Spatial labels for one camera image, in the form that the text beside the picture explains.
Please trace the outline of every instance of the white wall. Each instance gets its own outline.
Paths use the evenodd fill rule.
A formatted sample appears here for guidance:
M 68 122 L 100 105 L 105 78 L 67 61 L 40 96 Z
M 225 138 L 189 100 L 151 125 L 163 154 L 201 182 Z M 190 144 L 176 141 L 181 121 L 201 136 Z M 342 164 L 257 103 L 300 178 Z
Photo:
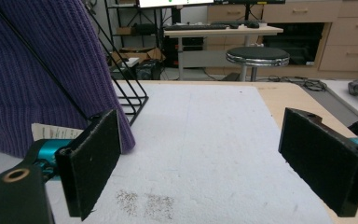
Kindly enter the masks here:
M 94 7 L 94 11 L 96 12 L 96 15 L 95 15 L 96 20 L 98 21 L 98 23 L 101 24 L 103 29 L 109 34 L 108 21 L 107 21 L 107 17 L 106 17 L 104 0 L 97 0 L 97 5 Z M 131 9 L 127 13 L 124 9 L 121 10 L 120 12 L 121 12 L 121 19 L 122 19 L 123 23 L 128 22 L 133 15 L 133 12 L 131 11 Z M 118 27 L 117 13 L 116 13 L 115 9 L 109 9 L 109 13 L 110 13 L 110 18 L 111 18 L 112 29 L 113 29 L 113 32 L 115 33 L 116 28 Z M 146 11 L 146 14 L 148 15 L 148 17 L 151 20 L 153 20 L 153 14 L 151 14 L 150 12 L 147 12 L 147 11 Z M 169 18 L 171 16 L 171 10 L 170 9 L 162 9 L 162 16 L 163 16 L 163 19 Z M 207 7 L 184 7 L 181 9 L 181 18 L 182 18 L 182 22 L 184 22 L 184 23 L 186 23 L 186 22 L 206 23 L 207 22 Z M 167 19 L 167 21 L 165 23 L 172 24 L 172 20 Z M 103 43 L 109 48 L 109 50 L 111 50 L 112 49 L 111 45 L 106 40 L 106 38 L 103 37 L 103 34 L 101 31 L 99 32 L 99 37 L 101 38 Z M 126 45 L 125 47 L 142 47 L 143 45 L 145 47 L 155 47 L 156 46 L 155 37 L 153 37 L 153 36 L 144 36 L 144 41 L 145 42 L 142 43 L 142 38 L 140 36 L 128 36 L 128 37 L 125 37 L 125 45 Z M 115 43 L 116 48 L 118 48 L 118 49 L 122 48 L 120 37 L 116 36 L 114 38 L 114 43 Z

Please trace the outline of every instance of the black stool seat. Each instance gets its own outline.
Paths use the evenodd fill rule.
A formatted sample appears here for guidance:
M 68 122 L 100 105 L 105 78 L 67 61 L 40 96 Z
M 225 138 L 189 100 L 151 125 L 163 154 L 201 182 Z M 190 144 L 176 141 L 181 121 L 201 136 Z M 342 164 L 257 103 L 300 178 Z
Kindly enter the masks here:
M 251 81 L 255 81 L 257 67 L 285 66 L 289 64 L 290 55 L 282 49 L 239 47 L 229 49 L 226 53 L 226 59 L 242 66 L 241 75 L 246 74 L 246 66 L 251 66 Z

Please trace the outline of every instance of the gray floor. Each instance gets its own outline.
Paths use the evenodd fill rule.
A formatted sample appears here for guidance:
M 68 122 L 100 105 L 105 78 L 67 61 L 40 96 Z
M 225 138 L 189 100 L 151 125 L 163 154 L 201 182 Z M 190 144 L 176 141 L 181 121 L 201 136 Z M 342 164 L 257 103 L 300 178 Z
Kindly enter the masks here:
M 224 76 L 220 75 L 207 75 L 203 69 L 185 69 L 184 80 L 192 81 L 219 81 Z M 165 68 L 161 74 L 163 80 L 177 80 L 179 78 L 178 69 Z M 263 81 L 268 81 L 266 78 L 259 77 Z M 332 115 L 334 115 L 345 126 L 350 126 L 358 120 L 358 116 L 350 111 L 344 104 L 336 99 L 328 91 L 310 91 L 303 87 L 303 89 L 326 108 Z

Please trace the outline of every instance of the floor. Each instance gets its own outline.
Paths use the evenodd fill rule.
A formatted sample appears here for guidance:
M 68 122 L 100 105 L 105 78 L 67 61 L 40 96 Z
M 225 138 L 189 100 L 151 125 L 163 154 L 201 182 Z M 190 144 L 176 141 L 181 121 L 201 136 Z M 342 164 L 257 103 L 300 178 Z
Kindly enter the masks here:
M 221 75 L 207 75 L 203 69 L 185 69 L 184 80 L 192 81 L 220 81 L 224 76 Z M 179 78 L 179 73 L 177 68 L 165 68 L 160 77 L 162 80 L 177 80 Z M 276 79 L 268 79 L 264 77 L 259 77 L 258 81 L 277 81 Z M 280 81 L 291 81 L 295 82 L 298 85 L 303 85 L 302 80 L 298 79 L 281 79 Z M 328 91 L 319 91 L 319 87 L 315 90 L 309 90 L 302 86 L 302 88 L 312 96 L 316 101 L 324 106 L 331 114 L 333 114 L 339 121 L 341 121 L 345 126 L 350 126 L 354 122 L 358 121 L 358 116 L 350 111 L 344 104 L 337 100 L 331 93 Z

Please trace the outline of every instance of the purple knitted fabric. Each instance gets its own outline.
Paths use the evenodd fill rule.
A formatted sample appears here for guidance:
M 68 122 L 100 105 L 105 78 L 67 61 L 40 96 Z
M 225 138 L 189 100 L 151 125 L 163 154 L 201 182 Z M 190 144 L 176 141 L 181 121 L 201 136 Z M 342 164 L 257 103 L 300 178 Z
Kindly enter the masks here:
M 87 116 L 118 109 L 122 150 L 130 152 L 135 145 L 130 125 L 82 3 L 0 0 L 0 8 Z M 33 143 L 31 124 L 35 122 L 87 127 L 87 122 L 0 18 L 0 151 L 24 157 Z

